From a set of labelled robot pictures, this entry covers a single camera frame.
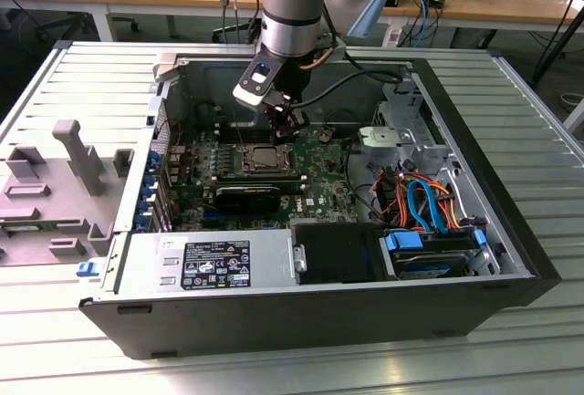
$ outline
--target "laboratory floor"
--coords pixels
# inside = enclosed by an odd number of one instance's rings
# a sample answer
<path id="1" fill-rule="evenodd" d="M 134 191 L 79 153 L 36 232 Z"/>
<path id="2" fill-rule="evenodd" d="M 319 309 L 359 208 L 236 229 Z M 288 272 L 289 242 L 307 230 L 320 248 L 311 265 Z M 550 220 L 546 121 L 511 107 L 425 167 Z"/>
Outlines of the laboratory floor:
<path id="1" fill-rule="evenodd" d="M 39 23 L 64 17 L 64 13 L 40 12 L 32 13 Z M 168 34 L 164 16 L 135 16 L 140 25 L 140 33 L 133 34 L 127 23 L 116 24 L 121 41 L 176 41 Z M 176 27 L 182 42 L 211 42 L 211 32 L 220 26 L 219 18 L 177 16 Z M 65 29 L 50 31 L 54 38 L 59 38 Z M 360 45 L 378 46 L 383 38 L 384 28 L 378 26 L 373 36 Z M 547 43 L 543 38 L 551 34 L 539 33 L 540 42 Z M 97 35 L 75 34 L 76 40 L 97 40 Z M 23 13 L 18 14 L 8 31 L 0 30 L 0 117 L 10 110 L 20 92 L 35 74 L 38 66 L 52 47 L 50 42 L 39 42 L 35 37 L 35 23 Z M 509 63 L 521 74 L 529 78 L 537 63 L 543 47 L 527 32 L 499 31 L 491 42 L 490 48 L 503 54 Z M 584 35 L 575 35 L 565 50 L 565 56 L 557 60 L 541 80 L 537 94 L 551 108 L 560 120 L 567 117 L 568 112 L 559 104 L 559 96 L 563 93 L 584 94 Z M 584 139 L 584 130 L 576 132 L 579 139 Z"/>

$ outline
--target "wooden desk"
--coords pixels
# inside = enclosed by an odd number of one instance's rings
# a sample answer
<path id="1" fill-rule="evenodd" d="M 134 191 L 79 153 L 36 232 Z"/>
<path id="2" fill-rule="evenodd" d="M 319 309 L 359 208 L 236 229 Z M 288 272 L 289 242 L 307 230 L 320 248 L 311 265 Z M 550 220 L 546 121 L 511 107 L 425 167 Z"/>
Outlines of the wooden desk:
<path id="1" fill-rule="evenodd" d="M 446 0 L 443 18 L 557 26 L 565 10 L 566 0 Z M 401 0 L 400 7 L 394 11 L 411 16 L 412 13 L 417 15 L 420 8 L 413 0 Z M 392 15 L 387 8 L 384 13 Z M 576 12 L 571 10 L 566 18 L 568 24 L 574 16 Z"/>
<path id="2" fill-rule="evenodd" d="M 440 26 L 496 28 L 511 30 L 554 30 L 565 10 L 566 0 L 446 0 Z M 115 40 L 110 14 L 166 16 L 220 16 L 219 0 L 19 0 L 29 9 L 83 11 L 93 14 L 101 40 Z M 237 0 L 241 17 L 251 16 L 256 0 Z M 0 0 L 1 7 L 13 7 Z M 401 0 L 399 7 L 386 7 L 380 23 L 388 29 L 384 45 L 390 45 L 403 26 L 420 13 L 413 0 Z M 227 10 L 233 16 L 233 8 Z M 575 16 L 570 11 L 567 24 Z"/>

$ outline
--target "warning label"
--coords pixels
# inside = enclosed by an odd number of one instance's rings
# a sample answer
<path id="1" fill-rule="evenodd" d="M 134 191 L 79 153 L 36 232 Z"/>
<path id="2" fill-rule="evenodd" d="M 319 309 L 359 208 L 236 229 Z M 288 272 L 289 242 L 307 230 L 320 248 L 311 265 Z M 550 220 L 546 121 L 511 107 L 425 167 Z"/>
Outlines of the warning label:
<path id="1" fill-rule="evenodd" d="M 251 285 L 249 241 L 187 243 L 183 260 L 185 290 Z"/>

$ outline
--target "blue cable on desk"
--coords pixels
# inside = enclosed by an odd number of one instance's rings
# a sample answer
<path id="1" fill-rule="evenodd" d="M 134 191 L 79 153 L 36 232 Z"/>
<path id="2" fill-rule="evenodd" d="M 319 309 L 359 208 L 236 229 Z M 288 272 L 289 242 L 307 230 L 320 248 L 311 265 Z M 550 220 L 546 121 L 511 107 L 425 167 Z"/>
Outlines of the blue cable on desk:
<path id="1" fill-rule="evenodd" d="M 442 220 L 442 216 L 438 213 L 438 209 L 436 208 L 436 199 L 434 198 L 434 193 L 432 192 L 432 188 L 426 181 L 415 180 L 410 182 L 410 186 L 408 187 L 408 209 L 412 214 L 413 218 L 423 227 L 423 230 L 427 233 L 432 231 L 432 228 L 425 220 L 418 214 L 416 209 L 416 205 L 413 201 L 413 192 L 416 189 L 417 185 L 421 185 L 422 188 L 426 191 L 426 196 L 428 197 L 428 206 L 430 207 L 430 216 L 432 217 L 432 221 L 434 223 L 434 227 L 440 231 L 441 234 L 448 233 L 448 229 L 444 224 L 444 220 Z"/>
<path id="2" fill-rule="evenodd" d="M 426 21 L 428 21 L 428 7 L 426 6 L 426 2 L 423 0 L 420 0 L 420 2 L 422 4 L 422 13 L 423 13 L 422 30 L 420 31 L 420 36 L 418 37 L 418 42 L 416 42 L 415 45 L 413 46 L 414 48 L 419 46 L 420 43 L 422 42 L 423 32 L 426 31 Z"/>

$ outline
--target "slotted metal surface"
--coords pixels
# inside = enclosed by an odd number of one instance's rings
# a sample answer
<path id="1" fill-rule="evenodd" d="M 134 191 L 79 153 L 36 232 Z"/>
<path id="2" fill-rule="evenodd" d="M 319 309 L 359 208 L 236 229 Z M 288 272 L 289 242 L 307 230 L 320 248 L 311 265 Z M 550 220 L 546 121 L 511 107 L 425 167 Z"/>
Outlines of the slotted metal surface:
<path id="1" fill-rule="evenodd" d="M 26 116 L 3 124 L 2 130 L 8 133 L 0 151 L 4 152 L 8 142 L 26 140 L 18 129 L 48 140 L 43 120 L 52 128 L 54 118 L 62 114 L 84 117 L 86 133 L 93 140 L 104 132 L 110 135 L 101 122 L 111 123 L 108 127 L 115 131 L 133 132 L 136 118 L 145 114 L 152 93 L 144 75 L 151 71 L 156 53 L 201 50 L 212 55 L 224 48 L 76 43 L 69 50 L 58 50 L 49 65 L 50 74 L 36 78 L 40 85 L 31 93 L 36 95 L 29 102 L 21 102 Z M 235 51 L 251 54 L 248 48 Z M 7 267 L 0 270 L 0 380 L 4 381 L 0 391 L 64 394 L 82 388 L 85 393 L 581 393 L 582 152 L 500 59 L 477 51 L 354 52 L 355 57 L 407 58 L 413 54 L 428 59 L 451 93 L 563 276 L 559 286 L 530 307 L 497 314 L 466 338 L 134 361 L 124 357 L 77 311 L 77 296 L 87 294 L 84 287 L 96 285 L 79 282 L 74 276 L 75 266 Z M 136 81 L 120 78 L 126 74 Z M 92 77 L 111 81 L 96 85 Z M 51 92 L 43 90 L 44 86 Z M 61 92 L 64 86 L 73 92 Z M 128 124 L 122 129 L 120 124 L 114 126 L 114 119 L 116 123 L 124 119 Z M 131 141 L 131 133 L 124 133 L 119 140 Z M 110 147 L 109 141 L 99 144 L 104 152 Z"/>

